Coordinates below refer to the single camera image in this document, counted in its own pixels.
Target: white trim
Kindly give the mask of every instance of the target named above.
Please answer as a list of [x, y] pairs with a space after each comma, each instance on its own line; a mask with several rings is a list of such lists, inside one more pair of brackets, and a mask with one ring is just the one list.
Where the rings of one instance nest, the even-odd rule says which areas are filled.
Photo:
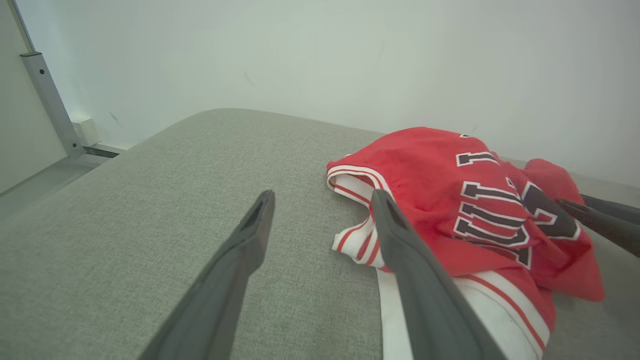
[[358, 256], [358, 252], [360, 251], [360, 247], [373, 229], [374, 224], [371, 216], [368, 216], [363, 222], [359, 223], [358, 225], [348, 227], [345, 230], [341, 231], [339, 234], [336, 234], [333, 238], [333, 245], [331, 249], [334, 251], [338, 251], [338, 246], [340, 245], [340, 241], [342, 241], [344, 235], [350, 230], [355, 229], [361, 225], [361, 228], [353, 231], [351, 234], [349, 234], [349, 237], [344, 240], [344, 244], [342, 244], [342, 250], [340, 251], [341, 253], [350, 256], [355, 261]]
[[327, 176], [329, 174], [331, 174], [332, 172], [336, 172], [336, 171], [340, 171], [340, 174], [345, 173], [345, 174], [367, 176], [369, 179], [371, 179], [371, 182], [373, 183], [373, 186], [376, 189], [379, 189], [380, 187], [378, 186], [378, 182], [376, 181], [376, 179], [373, 176], [371, 176], [371, 175], [374, 175], [375, 177], [377, 177], [380, 180], [380, 183], [382, 185], [382, 189], [384, 189], [384, 190], [388, 191], [389, 193], [391, 193], [391, 190], [389, 189], [389, 185], [387, 184], [387, 181], [385, 180], [385, 177], [382, 176], [379, 172], [373, 170], [372, 168], [356, 167], [356, 166], [352, 166], [352, 165], [338, 165], [336, 167], [332, 167], [329, 170], [327, 170], [327, 172], [326, 172]]
[[[367, 238], [365, 237], [361, 242], [360, 242], [360, 246], [362, 247], [362, 245], [364, 244], [364, 241]], [[373, 248], [376, 246], [376, 242], [378, 241], [378, 232], [376, 231], [376, 227], [374, 226], [373, 229], [371, 229], [371, 237], [369, 238], [369, 243], [367, 244], [367, 248], [364, 251], [364, 254], [362, 254], [362, 258], [360, 258], [360, 260], [358, 260], [357, 256], [358, 253], [356, 253], [355, 256], [353, 256], [353, 261], [356, 262], [356, 264], [358, 265], [366, 265], [367, 261], [369, 261], [369, 258], [371, 257], [371, 253], [373, 252]]]
[[[518, 289], [514, 284], [505, 279], [503, 276], [498, 274], [497, 272], [488, 271], [488, 272], [480, 272], [477, 274], [473, 274], [482, 280], [494, 285], [496, 288], [500, 289], [504, 292], [513, 302], [515, 302], [518, 307], [522, 310], [522, 312], [527, 317], [529, 323], [533, 327], [533, 329], [538, 333], [538, 336], [542, 340], [542, 342], [546, 345], [549, 341], [549, 337], [551, 332], [549, 331], [547, 323], [544, 321], [534, 304], [527, 298], [527, 296]], [[502, 296], [495, 293], [493, 290], [487, 288], [485, 285], [480, 284], [479, 282], [470, 280], [470, 279], [460, 279], [465, 286], [473, 287], [477, 290], [480, 290], [490, 296], [493, 300], [498, 302], [502, 307], [507, 309], [511, 314], [513, 320], [520, 326], [520, 328], [524, 331], [529, 339], [531, 345], [536, 349], [536, 353], [542, 357], [542, 348], [538, 345], [533, 334], [530, 332], [529, 328], [526, 326], [522, 317], [518, 312], [513, 309], [513, 307], [505, 300]]]

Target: white stripe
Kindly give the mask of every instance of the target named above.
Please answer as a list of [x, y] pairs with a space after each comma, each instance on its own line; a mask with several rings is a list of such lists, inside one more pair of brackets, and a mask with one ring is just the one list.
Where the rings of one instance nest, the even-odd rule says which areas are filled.
[[539, 355], [529, 343], [511, 314], [480, 290], [466, 285], [466, 279], [453, 278], [486, 330], [491, 334], [502, 353], [510, 360], [536, 360]]
[[340, 195], [342, 195], [342, 196], [344, 196], [344, 197], [347, 197], [347, 198], [349, 198], [349, 199], [351, 199], [351, 200], [353, 200], [353, 201], [355, 201], [355, 202], [359, 202], [359, 203], [361, 203], [362, 205], [369, 207], [369, 204], [367, 204], [364, 200], [359, 199], [358, 197], [355, 197], [354, 195], [351, 195], [351, 194], [350, 194], [350, 193], [348, 193], [348, 192], [342, 191], [341, 189], [338, 189], [338, 188], [332, 188], [332, 189], [333, 189], [336, 193], [339, 193]]
[[[522, 312], [525, 314], [525, 316], [527, 317], [527, 320], [529, 321], [533, 329], [536, 331], [536, 333], [538, 334], [542, 342], [545, 345], [547, 344], [550, 336], [550, 331], [547, 326], [547, 323], [544, 321], [544, 319], [542, 319], [542, 316], [540, 315], [536, 307], [533, 305], [533, 303], [529, 300], [529, 298], [527, 298], [526, 295], [524, 295], [524, 293], [522, 293], [522, 291], [520, 291], [520, 289], [518, 289], [514, 284], [512, 284], [510, 281], [505, 279], [503, 276], [501, 276], [497, 272], [488, 271], [488, 272], [481, 272], [473, 275], [494, 285], [496, 288], [500, 289], [500, 291], [504, 292], [509, 298], [511, 298], [511, 300], [515, 302], [516, 305], [520, 308], [520, 310], [522, 310]], [[461, 279], [461, 280], [470, 281], [470, 282], [466, 282], [465, 285], [471, 286], [475, 289], [483, 291], [485, 294], [489, 295], [496, 302], [500, 303], [505, 309], [507, 309], [507, 311], [511, 313], [511, 316], [513, 317], [514, 321], [518, 323], [522, 328], [522, 330], [525, 332], [525, 334], [529, 338], [529, 341], [531, 342], [531, 345], [534, 348], [536, 348], [536, 351], [540, 352], [540, 356], [542, 355], [542, 349], [538, 345], [538, 342], [534, 338], [533, 334], [531, 334], [524, 320], [520, 317], [518, 312], [515, 309], [513, 309], [513, 307], [509, 304], [509, 302], [507, 302], [507, 300], [502, 298], [502, 296], [498, 295], [493, 290], [487, 288], [485, 285], [482, 285], [476, 281], [473, 281], [470, 279]]]
[[373, 186], [378, 189], [380, 188], [378, 186], [378, 182], [376, 181], [376, 179], [372, 176], [375, 175], [379, 180], [380, 183], [382, 184], [382, 188], [388, 192], [391, 192], [391, 190], [389, 189], [389, 185], [387, 184], [387, 181], [385, 180], [384, 176], [382, 176], [379, 172], [373, 170], [372, 168], [368, 168], [368, 167], [356, 167], [356, 166], [352, 166], [352, 165], [338, 165], [336, 167], [332, 167], [330, 168], [326, 173], [331, 174], [334, 171], [339, 171], [340, 173], [346, 173], [346, 174], [356, 174], [356, 175], [364, 175], [367, 176], [369, 179], [371, 179], [371, 182], [373, 183]]
[[[335, 183], [338, 186], [341, 186], [345, 189], [351, 190], [352, 192], [355, 192], [356, 194], [362, 196], [363, 198], [371, 201], [371, 196], [373, 195], [373, 187], [369, 184], [367, 184], [366, 182], [358, 179], [357, 177], [355, 177], [354, 175], [351, 174], [345, 174], [345, 173], [340, 173], [337, 175], [332, 176], [333, 183]], [[347, 197], [349, 197], [350, 199], [356, 200], [357, 202], [363, 204], [364, 206], [369, 206], [368, 203], [364, 202], [362, 199], [358, 199], [355, 196], [352, 195], [345, 195]]]

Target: gray cushion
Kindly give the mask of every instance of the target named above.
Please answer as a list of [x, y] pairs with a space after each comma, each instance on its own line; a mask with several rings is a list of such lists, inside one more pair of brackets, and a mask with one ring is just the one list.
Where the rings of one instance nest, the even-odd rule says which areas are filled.
[[[268, 188], [266, 262], [248, 284], [233, 357], [381, 357], [375, 272], [330, 248], [366, 210], [325, 185], [330, 160], [379, 136], [212, 110], [96, 168], [0, 225], [0, 357], [136, 357]], [[608, 298], [557, 295], [547, 359], [640, 352], [640, 266], [595, 240]]]

